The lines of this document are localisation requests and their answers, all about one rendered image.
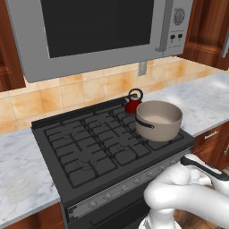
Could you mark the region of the red kettle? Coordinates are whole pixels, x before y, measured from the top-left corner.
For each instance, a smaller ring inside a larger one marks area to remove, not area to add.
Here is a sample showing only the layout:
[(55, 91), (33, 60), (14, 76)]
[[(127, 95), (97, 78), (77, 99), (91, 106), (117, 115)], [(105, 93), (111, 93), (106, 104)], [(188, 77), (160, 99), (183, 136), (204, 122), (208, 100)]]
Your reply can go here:
[[(140, 93), (140, 96), (137, 94), (134, 94), (134, 91), (138, 91)], [(138, 105), (142, 102), (143, 99), (143, 92), (141, 89), (131, 89), (129, 91), (128, 96), (125, 98), (126, 104), (125, 104), (125, 111), (129, 114), (135, 114)]]

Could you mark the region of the black stove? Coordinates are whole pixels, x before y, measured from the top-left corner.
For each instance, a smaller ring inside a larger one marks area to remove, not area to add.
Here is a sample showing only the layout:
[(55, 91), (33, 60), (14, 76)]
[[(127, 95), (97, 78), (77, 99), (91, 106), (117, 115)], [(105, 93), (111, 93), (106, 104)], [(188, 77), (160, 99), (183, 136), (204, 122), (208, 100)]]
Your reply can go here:
[[(149, 212), (143, 198), (148, 184), (193, 147), (186, 131), (166, 142), (141, 137), (124, 104), (117, 98), (31, 125), (60, 195), (66, 229), (138, 229)], [(121, 191), (123, 185), (129, 189)], [(98, 205), (90, 208), (93, 200)]]

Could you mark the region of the brown wooden base cabinet door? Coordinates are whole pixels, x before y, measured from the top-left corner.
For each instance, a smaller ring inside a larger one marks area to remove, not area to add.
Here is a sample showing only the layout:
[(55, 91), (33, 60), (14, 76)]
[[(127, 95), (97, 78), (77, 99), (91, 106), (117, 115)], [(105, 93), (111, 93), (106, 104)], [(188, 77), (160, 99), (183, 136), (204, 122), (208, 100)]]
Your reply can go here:
[(204, 162), (213, 167), (223, 170), (229, 166), (229, 151), (224, 155), (224, 151), (229, 143), (229, 135), (218, 140), (213, 140), (205, 147), (195, 151), (196, 155)]

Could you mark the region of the brown wooden base cabinet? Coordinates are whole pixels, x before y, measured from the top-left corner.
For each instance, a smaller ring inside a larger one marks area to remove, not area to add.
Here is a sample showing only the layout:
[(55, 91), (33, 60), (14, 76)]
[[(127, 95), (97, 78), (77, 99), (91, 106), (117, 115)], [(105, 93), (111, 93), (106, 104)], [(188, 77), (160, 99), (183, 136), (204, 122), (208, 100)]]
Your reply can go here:
[(56, 203), (5, 229), (64, 229), (60, 204)]

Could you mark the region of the grey microwave oven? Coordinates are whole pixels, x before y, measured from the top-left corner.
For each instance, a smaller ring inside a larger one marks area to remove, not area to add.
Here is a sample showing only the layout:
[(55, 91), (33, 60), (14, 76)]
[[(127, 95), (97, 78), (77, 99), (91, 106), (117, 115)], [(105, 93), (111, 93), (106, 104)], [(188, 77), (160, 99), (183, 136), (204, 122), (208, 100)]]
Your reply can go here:
[(174, 0), (160, 52), (165, 0), (5, 0), (29, 82), (179, 55), (193, 0)]

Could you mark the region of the brown wooden drawer front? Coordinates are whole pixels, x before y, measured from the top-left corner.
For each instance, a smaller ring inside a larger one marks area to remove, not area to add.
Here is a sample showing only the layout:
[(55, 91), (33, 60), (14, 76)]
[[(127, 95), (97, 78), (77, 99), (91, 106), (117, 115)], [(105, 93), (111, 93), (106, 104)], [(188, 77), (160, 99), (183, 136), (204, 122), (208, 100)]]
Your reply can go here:
[(229, 121), (197, 136), (195, 138), (194, 148), (205, 147), (211, 141), (218, 140), (227, 134), (229, 134)]

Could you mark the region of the grey wall outlet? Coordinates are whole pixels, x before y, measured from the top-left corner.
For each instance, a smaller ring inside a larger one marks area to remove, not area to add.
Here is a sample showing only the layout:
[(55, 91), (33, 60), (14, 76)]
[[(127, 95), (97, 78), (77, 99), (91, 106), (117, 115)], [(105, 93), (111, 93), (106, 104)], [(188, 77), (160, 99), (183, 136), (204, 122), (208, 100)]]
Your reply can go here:
[(139, 62), (139, 71), (138, 71), (138, 75), (142, 76), (145, 75), (147, 73), (147, 62)]

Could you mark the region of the brown wooden wall cabinet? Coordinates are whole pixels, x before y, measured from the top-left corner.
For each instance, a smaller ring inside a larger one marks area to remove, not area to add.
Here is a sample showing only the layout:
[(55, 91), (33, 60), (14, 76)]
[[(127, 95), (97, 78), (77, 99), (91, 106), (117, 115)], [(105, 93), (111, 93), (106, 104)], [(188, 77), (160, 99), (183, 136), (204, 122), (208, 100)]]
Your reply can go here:
[(220, 70), (229, 69), (229, 49), (222, 57), (229, 28), (229, 0), (193, 0), (184, 50), (179, 57)]
[(5, 0), (0, 0), (0, 92), (25, 86)]

